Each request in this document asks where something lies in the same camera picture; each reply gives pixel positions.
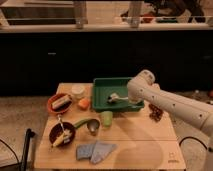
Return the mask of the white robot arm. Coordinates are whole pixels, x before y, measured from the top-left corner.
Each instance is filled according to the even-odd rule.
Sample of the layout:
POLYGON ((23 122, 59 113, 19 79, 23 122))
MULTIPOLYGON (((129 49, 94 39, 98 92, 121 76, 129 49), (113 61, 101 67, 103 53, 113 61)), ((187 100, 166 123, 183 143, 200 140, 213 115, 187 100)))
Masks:
POLYGON ((208 136, 203 171, 213 171, 213 105, 158 89, 153 86, 154 82, 154 74, 146 69, 131 78, 127 83, 129 101, 148 101, 208 136))

